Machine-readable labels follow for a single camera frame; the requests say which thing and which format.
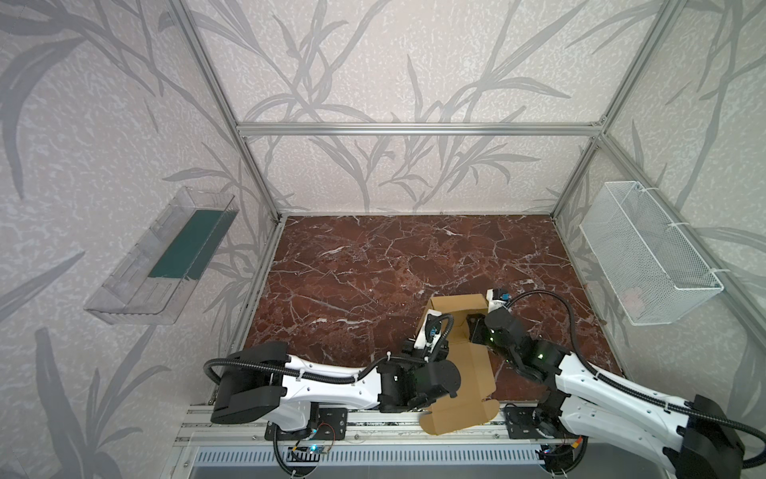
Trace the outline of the brown cardboard box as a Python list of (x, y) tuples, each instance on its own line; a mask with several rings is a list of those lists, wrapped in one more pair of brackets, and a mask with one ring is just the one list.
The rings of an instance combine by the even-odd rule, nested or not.
[(469, 315), (488, 313), (486, 297), (478, 293), (431, 297), (425, 311), (449, 313), (455, 319), (447, 335), (447, 359), (460, 372), (461, 385), (455, 397), (439, 398), (420, 416), (421, 428), (431, 435), (443, 435), (491, 421), (500, 409), (499, 401), (492, 397), (496, 391), (494, 371), (487, 347), (472, 343), (468, 323)]

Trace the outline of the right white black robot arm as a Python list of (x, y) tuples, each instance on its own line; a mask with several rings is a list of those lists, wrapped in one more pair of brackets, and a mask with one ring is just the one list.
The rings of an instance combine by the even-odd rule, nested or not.
[(468, 316), (469, 339), (488, 347), (548, 393), (541, 428), (564, 430), (650, 460), (677, 478), (737, 478), (745, 447), (713, 400), (692, 401), (645, 388), (580, 360), (566, 347), (533, 339), (499, 307)]

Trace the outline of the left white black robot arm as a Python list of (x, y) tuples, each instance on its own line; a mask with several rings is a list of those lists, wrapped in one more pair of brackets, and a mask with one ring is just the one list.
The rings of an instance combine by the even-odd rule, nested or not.
[(454, 398), (461, 385), (458, 367), (447, 359), (389, 354), (363, 368), (341, 367), (292, 355), (281, 341), (210, 359), (203, 372), (217, 385), (212, 423), (264, 418), (285, 432), (309, 427), (313, 406), (397, 414)]

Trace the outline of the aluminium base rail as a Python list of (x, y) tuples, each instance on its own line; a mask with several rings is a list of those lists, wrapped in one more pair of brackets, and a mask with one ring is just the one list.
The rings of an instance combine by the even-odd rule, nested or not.
[[(174, 445), (191, 446), (245, 446), (265, 445), (268, 421), (259, 419), (241, 425), (218, 425), (209, 420), (211, 407), (191, 406), (176, 434)], [(498, 413), (486, 424), (473, 426), (443, 435), (430, 435), (419, 424), (415, 412), (382, 414), (378, 411), (350, 411), (345, 425), (336, 432), (345, 433), (343, 439), (335, 436), (336, 446), (361, 445), (447, 445), (447, 444), (540, 444), (552, 443), (552, 438), (525, 437), (512, 439), (506, 427), (505, 417)]]

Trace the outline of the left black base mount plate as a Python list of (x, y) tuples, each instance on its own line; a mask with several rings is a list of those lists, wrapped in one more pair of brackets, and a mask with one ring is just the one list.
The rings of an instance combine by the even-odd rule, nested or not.
[(265, 439), (278, 441), (345, 439), (348, 410), (340, 407), (320, 407), (318, 403), (301, 403), (279, 407), (267, 413)]

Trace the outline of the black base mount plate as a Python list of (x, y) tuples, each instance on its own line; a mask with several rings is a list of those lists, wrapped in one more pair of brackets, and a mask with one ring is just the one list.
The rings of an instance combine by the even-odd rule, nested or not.
[(558, 417), (536, 404), (507, 403), (502, 415), (510, 439), (550, 439), (573, 442), (578, 435), (570, 433)]
[(318, 403), (301, 403), (279, 407), (267, 413), (265, 439), (278, 441), (345, 439), (348, 410), (340, 407), (320, 407)]

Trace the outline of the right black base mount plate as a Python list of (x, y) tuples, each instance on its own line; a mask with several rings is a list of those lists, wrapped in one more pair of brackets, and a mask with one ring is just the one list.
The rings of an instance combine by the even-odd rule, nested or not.
[(507, 403), (502, 415), (510, 439), (550, 439), (573, 442), (578, 435), (570, 433), (558, 417), (536, 404)]

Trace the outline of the aluminium cage frame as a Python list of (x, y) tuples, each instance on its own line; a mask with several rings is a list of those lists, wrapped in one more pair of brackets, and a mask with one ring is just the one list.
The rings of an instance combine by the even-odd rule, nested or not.
[(638, 182), (650, 195), (658, 202), (658, 205), (668, 213), (669, 217), (676, 221), (678, 229), (686, 235), (692, 247), (700, 253), (702, 259), (710, 267), (722, 267), (722, 259), (718, 257), (707, 245), (704, 245), (702, 236), (697, 229), (682, 225), (680, 212), (674, 205), (666, 199), (660, 189), (654, 185), (653, 181), (634, 163), (628, 153), (624, 151), (621, 145), (612, 135), (610, 130), (622, 113), (628, 97), (640, 83), (640, 78), (648, 71), (651, 60), (656, 57), (662, 44), (666, 41), (670, 32), (674, 28), (680, 14), (688, 6), (686, 1), (664, 1), (660, 4), (656, 18), (653, 20), (646, 39), (640, 44), (638, 53), (634, 56), (632, 63), (628, 66), (626, 75), (620, 81), (614, 97), (610, 100), (606, 113), (602, 115), (596, 123), (427, 123), (427, 122), (356, 122), (356, 123), (332, 123), (332, 122), (277, 122), (277, 123), (239, 123), (233, 115), (233, 110), (225, 99), (223, 86), (215, 68), (213, 61), (209, 59), (205, 45), (201, 39), (197, 21), (193, 19), (191, 8), (183, 1), (170, 1), (169, 16), (173, 23), (179, 26), (183, 33), (185, 44), (191, 50), (191, 55), (197, 63), (197, 67), (203, 74), (203, 79), (209, 87), (211, 95), (215, 100), (215, 105), (219, 113), (223, 115), (227, 133), (235, 141), (237, 151), (241, 153), (247, 167), (251, 169), (251, 175), (261, 190), (261, 193), (267, 197), (269, 209), (277, 219), (281, 217), (279, 208), (275, 205), (273, 196), (269, 193), (263, 173), (259, 171), (253, 155), (245, 145), (245, 138), (250, 135), (255, 136), (319, 136), (319, 137), (338, 137), (338, 136), (521, 136), (521, 137), (587, 137), (588, 147), (582, 154), (580, 161), (570, 179), (566, 182), (564, 191), (560, 199), (555, 203), (554, 217), (558, 217), (564, 209), (564, 205), (572, 197), (576, 184), (584, 174), (596, 150), (603, 151), (610, 156), (614, 165), (632, 181)]

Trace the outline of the clear plastic wall bin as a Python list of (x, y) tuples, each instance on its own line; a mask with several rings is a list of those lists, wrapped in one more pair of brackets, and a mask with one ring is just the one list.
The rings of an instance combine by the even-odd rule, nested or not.
[(233, 194), (182, 187), (85, 311), (108, 325), (173, 325), (238, 213)]

